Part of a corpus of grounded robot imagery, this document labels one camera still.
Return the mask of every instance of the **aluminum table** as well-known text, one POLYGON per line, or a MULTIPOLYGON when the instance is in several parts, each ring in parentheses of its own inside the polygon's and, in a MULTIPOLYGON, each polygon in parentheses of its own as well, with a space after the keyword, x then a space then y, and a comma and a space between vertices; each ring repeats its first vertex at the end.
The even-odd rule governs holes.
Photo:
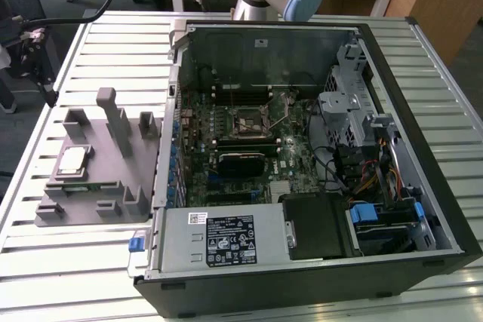
MULTIPOLYGON (((33 220, 62 145, 61 121, 69 106, 84 107, 89 118, 105 118, 95 106, 97 89, 115 87, 116 102, 128 117, 148 110, 163 116, 171 63, 168 33, 175 18, 225 20, 228 14, 107 12, 79 27, 57 78, 58 106, 44 108, 0 206, 2 322, 163 320, 126 272, 128 239, 150 222, 37 228, 33 220)), ((371 27, 472 230, 483 241, 483 124, 461 89, 418 26, 396 18, 313 19, 334 20, 371 27)), ((480 321, 482 296, 480 259, 391 298, 194 320, 480 321)))

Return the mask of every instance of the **red wire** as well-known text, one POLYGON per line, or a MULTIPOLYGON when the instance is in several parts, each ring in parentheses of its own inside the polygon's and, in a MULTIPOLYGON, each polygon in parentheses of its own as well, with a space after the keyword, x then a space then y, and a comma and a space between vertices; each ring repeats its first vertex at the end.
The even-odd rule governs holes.
POLYGON ((364 173, 365 173, 365 168, 369 165, 369 164, 372 164, 374 162, 378 162, 379 160, 369 160, 369 161, 366 161, 364 166, 362 167, 362 177, 361 177, 361 181, 364 180, 364 173))

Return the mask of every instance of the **circuit board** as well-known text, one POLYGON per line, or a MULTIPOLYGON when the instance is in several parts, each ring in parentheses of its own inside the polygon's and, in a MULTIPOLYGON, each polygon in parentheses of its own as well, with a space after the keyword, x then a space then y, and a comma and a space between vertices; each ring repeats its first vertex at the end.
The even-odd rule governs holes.
POLYGON ((277 181, 286 181, 291 192, 316 192, 320 189, 315 162, 303 134, 307 100, 293 98, 288 105, 285 94, 283 91, 274 93, 268 106, 260 107, 217 106, 210 94, 195 91, 182 95, 181 124, 185 165, 189 169, 186 178, 187 207, 271 203, 269 185, 277 181), (265 122, 272 127, 266 130, 265 124, 260 126, 259 117, 266 118, 265 122), (268 135, 267 138, 274 140, 272 143, 260 137, 261 144, 229 148, 232 152, 253 152, 254 148, 263 150, 266 156, 263 173, 247 178, 220 177, 217 158, 223 151, 214 140, 242 138, 244 132, 253 136, 261 129, 263 137, 268 135))

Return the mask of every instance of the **floor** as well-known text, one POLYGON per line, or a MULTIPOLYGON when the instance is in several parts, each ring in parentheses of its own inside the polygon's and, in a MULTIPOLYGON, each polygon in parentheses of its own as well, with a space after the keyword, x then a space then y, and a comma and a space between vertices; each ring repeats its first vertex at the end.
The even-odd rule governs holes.
MULTIPOLYGON (((85 9, 99 8, 103 0, 40 0, 47 17, 81 17, 85 9)), ((212 10, 229 11, 236 0, 210 0, 212 10)), ((152 0, 146 4, 134 4, 132 0, 113 0, 110 10, 151 11, 172 10, 171 0, 157 5, 152 0)), ((30 11, 32 6, 23 5, 30 11)), ((192 0, 186 0, 186 11, 199 11, 199 6, 192 0)), ((77 26, 56 26, 53 39, 57 54, 62 61, 74 37, 77 26)), ((483 115, 483 25, 478 25, 460 50, 458 57, 450 67, 470 102, 480 116, 483 115)), ((23 154, 29 136, 44 105, 39 94, 32 92, 33 84, 27 80, 10 80, 8 87, 16 92, 18 111, 13 115, 0 112, 0 170, 15 171, 23 154)), ((0 176, 0 200, 9 183, 8 178, 0 176)))

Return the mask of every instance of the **white label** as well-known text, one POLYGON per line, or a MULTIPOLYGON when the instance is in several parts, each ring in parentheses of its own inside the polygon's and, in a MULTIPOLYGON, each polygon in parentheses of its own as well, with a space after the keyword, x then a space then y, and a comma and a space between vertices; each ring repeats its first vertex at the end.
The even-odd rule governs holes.
POLYGON ((206 224, 208 213, 189 213, 188 224, 206 224))
POLYGON ((244 256, 255 256, 255 254, 255 250, 246 250, 245 252, 243 252, 244 256))

